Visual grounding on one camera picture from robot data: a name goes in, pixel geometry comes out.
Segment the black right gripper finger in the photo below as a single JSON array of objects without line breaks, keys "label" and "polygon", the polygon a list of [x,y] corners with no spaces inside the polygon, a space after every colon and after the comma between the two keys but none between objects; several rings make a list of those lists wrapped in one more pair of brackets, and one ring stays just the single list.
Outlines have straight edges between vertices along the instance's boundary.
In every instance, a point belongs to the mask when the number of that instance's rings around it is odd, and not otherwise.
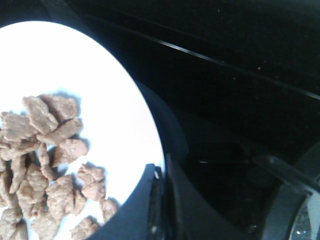
[{"label": "black right gripper finger", "polygon": [[127,201],[92,240],[249,240],[214,210],[182,169],[147,164]]}]

